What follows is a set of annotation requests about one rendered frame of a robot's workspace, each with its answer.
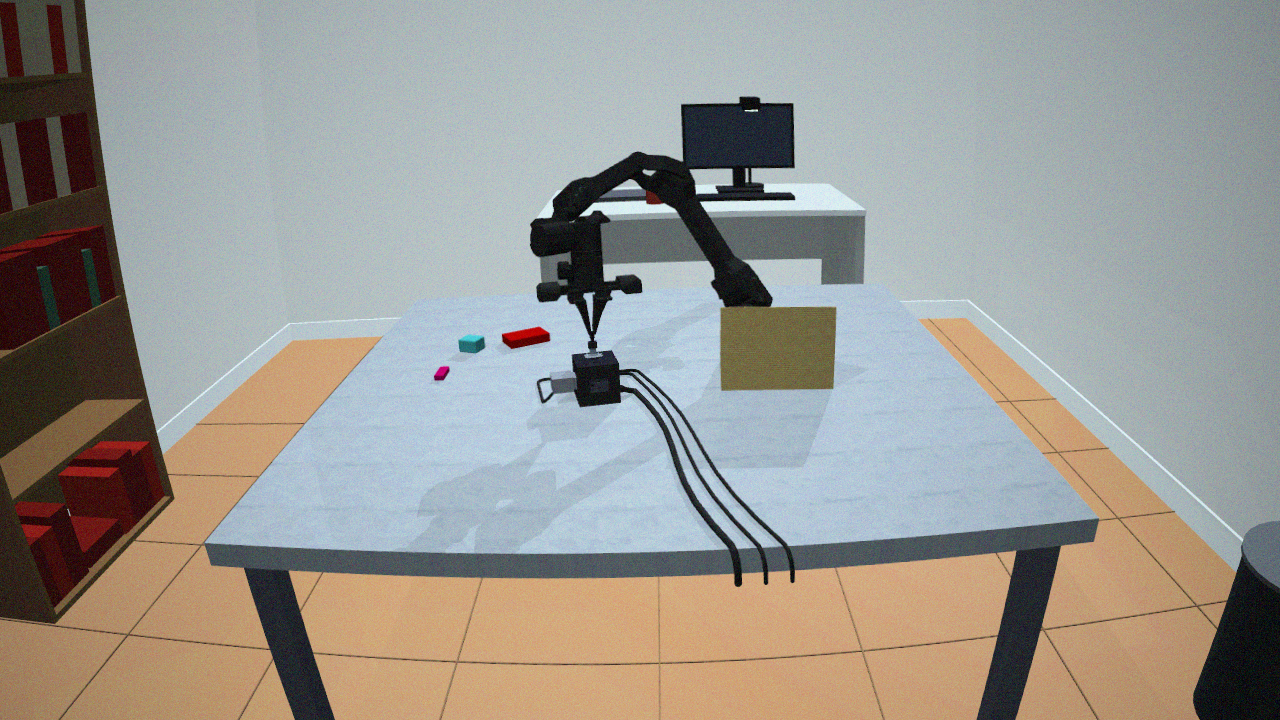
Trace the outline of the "teal cube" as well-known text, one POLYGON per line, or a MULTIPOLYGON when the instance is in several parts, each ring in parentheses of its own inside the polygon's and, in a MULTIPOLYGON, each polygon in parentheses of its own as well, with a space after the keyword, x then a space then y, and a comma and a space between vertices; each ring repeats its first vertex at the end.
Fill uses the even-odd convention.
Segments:
POLYGON ((485 336, 483 334, 467 334, 458 340, 460 352, 477 354, 485 348, 485 336))

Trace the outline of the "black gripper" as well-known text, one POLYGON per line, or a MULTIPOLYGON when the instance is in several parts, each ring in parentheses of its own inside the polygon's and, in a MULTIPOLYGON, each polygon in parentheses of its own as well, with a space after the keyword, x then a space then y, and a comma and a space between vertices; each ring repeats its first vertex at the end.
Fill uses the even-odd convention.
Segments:
POLYGON ((570 304, 575 304, 582 316, 588 334, 591 334, 591 325, 588 314, 588 304, 584 293, 593 293, 593 334, 596 334, 602 313, 607 301, 613 300, 611 291, 622 290, 625 293, 643 293, 643 282, 637 275, 616 275, 614 281, 604 281, 602 249, 593 251, 571 251, 572 284, 561 286, 558 282, 539 283, 536 287, 538 301, 557 301, 561 295, 567 295, 570 304))

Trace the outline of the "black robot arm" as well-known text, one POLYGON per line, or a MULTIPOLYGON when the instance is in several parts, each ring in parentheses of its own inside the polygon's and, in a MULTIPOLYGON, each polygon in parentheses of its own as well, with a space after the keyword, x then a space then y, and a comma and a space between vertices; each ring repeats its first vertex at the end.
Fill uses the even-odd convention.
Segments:
POLYGON ((710 263, 714 270, 710 287, 722 299, 724 307, 771 307, 773 299, 765 286, 748 263, 733 255, 698 200, 695 179, 689 167, 685 161, 663 155, 632 152, 600 174, 571 181, 553 199, 552 218, 538 218, 530 223, 530 247, 534 255, 543 258, 570 250, 581 252, 602 249, 600 228, 611 219, 602 210, 580 215, 602 195, 628 179, 675 208, 710 263), (643 170, 657 172, 646 176, 643 170))

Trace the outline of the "red rectangular block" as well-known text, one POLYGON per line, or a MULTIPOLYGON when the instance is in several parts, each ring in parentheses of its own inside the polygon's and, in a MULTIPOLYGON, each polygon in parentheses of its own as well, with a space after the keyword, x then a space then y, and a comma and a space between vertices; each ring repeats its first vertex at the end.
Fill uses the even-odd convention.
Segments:
POLYGON ((503 333, 502 340, 509 348, 518 348, 529 345, 539 345, 550 341, 550 333, 543 329, 540 325, 524 329, 513 331, 509 333, 503 333))

